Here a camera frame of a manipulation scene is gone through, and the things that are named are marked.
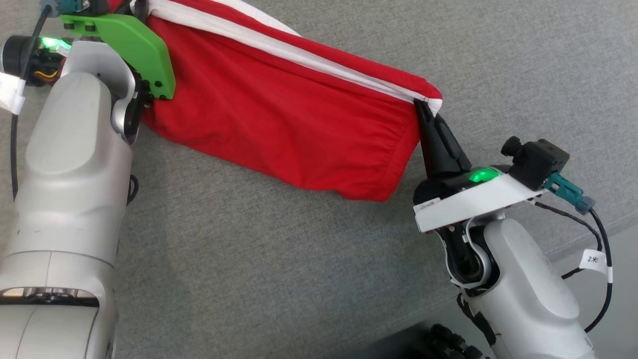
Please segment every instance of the white cable tie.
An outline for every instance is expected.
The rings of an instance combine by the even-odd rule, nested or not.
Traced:
[[[25,80],[20,77],[0,72],[0,108],[9,110],[13,114],[20,114],[24,105]]]

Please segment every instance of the green led light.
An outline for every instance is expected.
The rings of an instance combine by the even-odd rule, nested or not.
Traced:
[[[71,48],[71,45],[58,38],[42,38],[42,45],[53,51],[57,50],[58,47],[62,47],[67,50]]]
[[[492,167],[484,167],[474,171],[474,173],[470,175],[470,181],[476,183],[487,182],[495,179],[500,175],[501,173],[493,169]]]

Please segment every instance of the cable connector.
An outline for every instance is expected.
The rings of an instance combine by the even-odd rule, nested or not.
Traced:
[[[92,4],[91,0],[40,0],[40,11],[47,5],[51,6],[48,17],[59,17],[65,13],[72,14],[87,10]]]
[[[590,208],[596,204],[596,201],[592,198],[582,195],[583,191],[580,187],[569,182],[557,172],[552,173],[543,187],[572,204],[576,208],[576,211],[582,215],[586,215]]]

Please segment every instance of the gray fabric surface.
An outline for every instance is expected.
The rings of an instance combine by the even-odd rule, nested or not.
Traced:
[[[250,3],[312,40],[427,78],[475,165],[504,162],[499,150],[510,135],[545,137],[571,153],[565,175],[598,200],[612,232],[636,221],[635,1]],[[0,4],[0,38],[31,32],[37,1]],[[50,22],[54,33],[63,31]],[[46,95],[27,91],[21,166]],[[10,117],[0,119],[7,232]],[[441,245],[413,221],[421,163],[416,152],[388,202],[352,202],[143,127],[133,164],[141,190],[117,263],[119,358],[332,358],[423,320],[456,290]],[[552,258],[592,241],[578,225],[529,206],[510,215]]]

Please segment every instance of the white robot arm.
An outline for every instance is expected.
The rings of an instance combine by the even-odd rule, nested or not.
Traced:
[[[134,95],[131,70],[107,44],[74,44],[29,142],[0,259],[0,358],[112,357]]]
[[[472,169],[444,120],[416,105],[428,179],[415,192],[415,219],[441,238],[459,306],[497,359],[596,358],[573,294],[525,228],[505,218],[509,206],[549,192],[587,212],[593,201],[577,188],[561,192],[573,189],[557,175],[568,154],[545,140],[523,149],[512,138],[503,154],[515,155],[515,166]],[[551,176],[566,188],[549,185]]]

